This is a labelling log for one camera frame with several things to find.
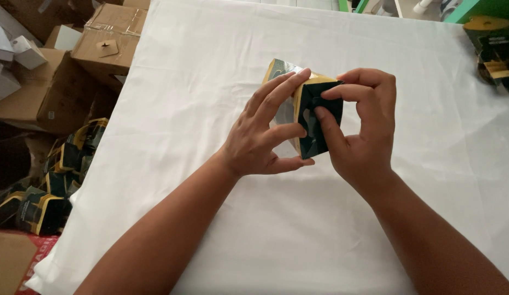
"red label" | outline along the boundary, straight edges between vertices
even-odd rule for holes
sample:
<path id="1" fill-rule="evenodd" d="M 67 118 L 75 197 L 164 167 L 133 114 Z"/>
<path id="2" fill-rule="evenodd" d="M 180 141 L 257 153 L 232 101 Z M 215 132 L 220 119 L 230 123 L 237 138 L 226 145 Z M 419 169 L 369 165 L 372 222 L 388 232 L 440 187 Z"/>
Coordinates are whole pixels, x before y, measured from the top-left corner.
<path id="1" fill-rule="evenodd" d="M 25 283 L 32 277 L 34 274 L 34 267 L 41 259 L 47 257 L 50 250 L 54 247 L 54 244 L 58 241 L 59 236 L 46 236 L 39 237 L 36 235 L 28 234 L 27 237 L 38 247 L 36 253 L 34 253 L 34 257 L 32 257 L 27 271 L 23 276 L 21 282 L 19 283 L 18 289 L 14 293 L 14 295 L 37 295 L 38 293 L 34 290 L 25 286 Z"/>

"hand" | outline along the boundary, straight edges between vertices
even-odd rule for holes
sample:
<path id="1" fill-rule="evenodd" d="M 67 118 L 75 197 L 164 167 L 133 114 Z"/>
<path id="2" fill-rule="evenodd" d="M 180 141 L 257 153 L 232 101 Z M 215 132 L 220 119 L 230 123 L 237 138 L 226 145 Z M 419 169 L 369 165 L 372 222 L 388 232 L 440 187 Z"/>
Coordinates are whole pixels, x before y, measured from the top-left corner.
<path id="1" fill-rule="evenodd" d="M 306 68 L 299 73 L 278 76 L 262 85 L 249 99 L 216 154 L 235 175 L 277 174 L 315 164 L 313 159 L 302 160 L 300 156 L 278 158 L 272 151 L 286 140 L 305 137 L 307 131 L 302 125 L 289 123 L 269 128 L 280 104 L 310 75 L 310 69 Z"/>
<path id="2" fill-rule="evenodd" d="M 323 107 L 315 113 L 329 148 L 331 162 L 364 198 L 393 179 L 391 151 L 395 132 L 395 76 L 376 69 L 355 69 L 337 76 L 345 84 L 324 91 L 324 99 L 356 101 L 360 133 L 344 136 L 333 115 Z"/>

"white cloth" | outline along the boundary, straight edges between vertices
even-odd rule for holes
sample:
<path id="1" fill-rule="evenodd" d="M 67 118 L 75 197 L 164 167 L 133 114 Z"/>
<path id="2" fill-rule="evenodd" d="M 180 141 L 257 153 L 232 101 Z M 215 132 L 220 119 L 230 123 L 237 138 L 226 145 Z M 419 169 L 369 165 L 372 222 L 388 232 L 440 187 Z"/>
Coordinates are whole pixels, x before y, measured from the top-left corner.
<path id="1" fill-rule="evenodd" d="M 356 67 L 395 74 L 394 169 L 509 278 L 509 97 L 476 77 L 460 25 L 165 0 L 151 5 L 65 231 L 28 286 L 72 294 L 220 147 L 272 58 L 331 77 Z M 342 129 L 358 132 L 354 104 L 344 104 Z M 328 154 L 315 160 L 241 179 L 173 293 L 414 292 L 369 206 Z"/>

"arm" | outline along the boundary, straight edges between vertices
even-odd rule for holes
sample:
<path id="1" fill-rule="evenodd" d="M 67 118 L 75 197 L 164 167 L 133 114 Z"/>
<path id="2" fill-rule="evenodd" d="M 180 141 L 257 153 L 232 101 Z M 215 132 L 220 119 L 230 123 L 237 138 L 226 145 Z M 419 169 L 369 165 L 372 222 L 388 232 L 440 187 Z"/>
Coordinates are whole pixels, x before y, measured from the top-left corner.
<path id="1" fill-rule="evenodd" d="M 251 97 L 222 148 L 133 225 L 94 266 L 75 294 L 164 294 L 172 290 L 238 180 L 313 165 L 272 149 L 304 137 L 298 123 L 269 128 L 278 106 L 310 76 L 279 76 Z"/>
<path id="2" fill-rule="evenodd" d="M 329 111 L 316 113 L 335 170 L 371 206 L 420 294 L 509 294 L 509 282 L 464 236 L 422 201 L 390 166 L 395 77 L 356 69 L 322 97 L 356 101 L 359 135 L 344 136 Z"/>

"forearm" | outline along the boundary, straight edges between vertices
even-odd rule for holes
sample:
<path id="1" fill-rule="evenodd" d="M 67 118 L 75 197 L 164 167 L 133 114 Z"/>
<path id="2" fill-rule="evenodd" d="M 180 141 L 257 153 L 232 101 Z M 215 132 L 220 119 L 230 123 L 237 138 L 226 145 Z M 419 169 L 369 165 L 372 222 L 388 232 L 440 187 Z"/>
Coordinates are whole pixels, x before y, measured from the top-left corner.
<path id="1" fill-rule="evenodd" d="M 76 294 L 168 293 L 238 179 L 213 156 L 109 249 Z"/>
<path id="2" fill-rule="evenodd" d="M 509 294 L 497 268 L 396 174 L 363 197 L 419 293 Z"/>

